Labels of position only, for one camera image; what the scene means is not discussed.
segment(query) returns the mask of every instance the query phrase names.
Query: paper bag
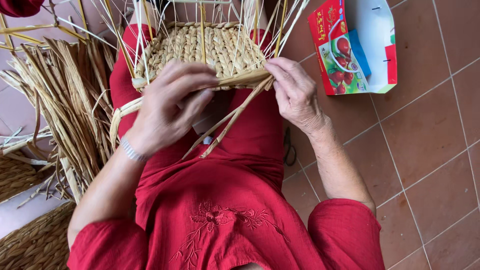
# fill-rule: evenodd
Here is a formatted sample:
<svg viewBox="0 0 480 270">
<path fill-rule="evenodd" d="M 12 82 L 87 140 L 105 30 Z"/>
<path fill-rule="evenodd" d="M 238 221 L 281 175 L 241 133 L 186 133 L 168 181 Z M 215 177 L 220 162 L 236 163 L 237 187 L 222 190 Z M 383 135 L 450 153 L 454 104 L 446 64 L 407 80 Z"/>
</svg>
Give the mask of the paper bag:
<svg viewBox="0 0 480 270">
<path fill-rule="evenodd" d="M 386 0 L 327 0 L 308 21 L 327 95 L 386 93 L 397 84 L 395 28 Z M 357 55 L 350 35 L 358 35 Z"/>
</svg>

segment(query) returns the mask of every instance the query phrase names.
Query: silver wristwatch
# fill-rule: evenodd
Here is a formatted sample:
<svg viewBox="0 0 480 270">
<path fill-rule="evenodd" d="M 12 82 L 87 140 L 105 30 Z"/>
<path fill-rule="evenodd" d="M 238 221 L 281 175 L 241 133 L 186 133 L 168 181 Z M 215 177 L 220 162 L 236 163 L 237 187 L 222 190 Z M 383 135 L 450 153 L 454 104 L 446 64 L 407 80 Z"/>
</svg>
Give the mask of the silver wristwatch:
<svg viewBox="0 0 480 270">
<path fill-rule="evenodd" d="M 123 150 L 125 150 L 127 157 L 130 158 L 131 160 L 147 162 L 147 160 L 151 158 L 151 156 L 146 156 L 146 155 L 142 155 L 140 153 L 135 152 L 135 150 L 133 150 L 132 146 L 128 142 L 127 138 L 125 138 L 125 136 L 121 138 L 120 145 L 123 147 Z"/>
</svg>

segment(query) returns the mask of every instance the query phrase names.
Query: tile floor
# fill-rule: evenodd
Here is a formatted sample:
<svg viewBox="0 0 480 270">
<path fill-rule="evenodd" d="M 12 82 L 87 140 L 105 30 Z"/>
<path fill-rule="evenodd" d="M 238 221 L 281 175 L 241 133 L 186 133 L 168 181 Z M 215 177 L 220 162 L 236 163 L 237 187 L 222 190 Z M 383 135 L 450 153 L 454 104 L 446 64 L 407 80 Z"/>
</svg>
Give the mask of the tile floor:
<svg viewBox="0 0 480 270">
<path fill-rule="evenodd" d="M 386 269 L 480 269 L 480 1 L 387 0 L 396 25 L 398 85 L 384 95 L 337 97 L 324 94 L 306 21 L 323 2 L 310 1 L 283 56 L 300 61 L 316 80 L 319 102 L 367 183 Z M 91 2 L 84 4 L 91 29 L 105 30 Z M 0 68 L 8 68 L 8 58 L 0 51 Z M 217 107 L 224 110 L 228 98 L 215 97 L 194 127 L 198 133 L 218 120 Z M 19 126 L 31 133 L 33 119 L 26 99 L 0 82 L 0 135 Z M 298 156 L 285 167 L 282 191 L 306 224 L 327 197 L 308 139 L 287 126 Z"/>
</svg>

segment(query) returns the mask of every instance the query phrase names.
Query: black scissors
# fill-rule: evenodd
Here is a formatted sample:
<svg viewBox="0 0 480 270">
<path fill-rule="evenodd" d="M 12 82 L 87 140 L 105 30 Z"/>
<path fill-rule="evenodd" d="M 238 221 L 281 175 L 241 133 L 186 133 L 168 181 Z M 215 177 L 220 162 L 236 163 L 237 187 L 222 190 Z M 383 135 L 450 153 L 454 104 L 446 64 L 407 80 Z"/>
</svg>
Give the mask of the black scissors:
<svg viewBox="0 0 480 270">
<path fill-rule="evenodd" d="M 297 151 L 295 150 L 295 147 L 292 145 L 292 142 L 290 140 L 291 135 L 290 135 L 290 127 L 287 127 L 287 130 L 285 131 L 285 135 L 283 136 L 283 147 L 285 149 L 285 146 L 287 146 L 285 150 L 285 156 L 283 157 L 283 163 L 287 166 L 293 166 L 295 164 L 295 161 L 297 160 Z M 293 159 L 292 161 L 288 161 L 288 156 L 290 155 L 290 151 L 293 151 Z"/>
</svg>

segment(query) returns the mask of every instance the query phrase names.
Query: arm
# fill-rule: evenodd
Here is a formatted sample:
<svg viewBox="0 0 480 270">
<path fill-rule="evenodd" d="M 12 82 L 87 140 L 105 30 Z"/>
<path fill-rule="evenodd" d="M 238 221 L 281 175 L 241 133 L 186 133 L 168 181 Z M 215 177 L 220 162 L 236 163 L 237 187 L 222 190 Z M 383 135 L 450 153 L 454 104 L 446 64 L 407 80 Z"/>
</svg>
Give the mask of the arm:
<svg viewBox="0 0 480 270">
<path fill-rule="evenodd" d="M 182 138 L 211 100 L 211 90 L 203 90 L 177 106 L 191 89 L 215 85 L 215 71 L 207 65 L 170 62 L 155 81 L 145 88 L 143 105 L 125 135 L 133 150 L 151 156 Z M 128 211 L 145 162 L 131 160 L 119 147 L 90 184 L 75 208 L 67 237 L 71 248 L 77 234 L 88 224 L 128 217 Z"/>
<path fill-rule="evenodd" d="M 315 82 L 297 62 L 285 58 L 269 60 L 265 69 L 276 79 L 280 114 L 299 127 L 312 144 L 327 196 L 356 200 L 375 215 L 375 203 L 360 172 L 339 142 L 330 118 L 318 105 Z"/>
</svg>

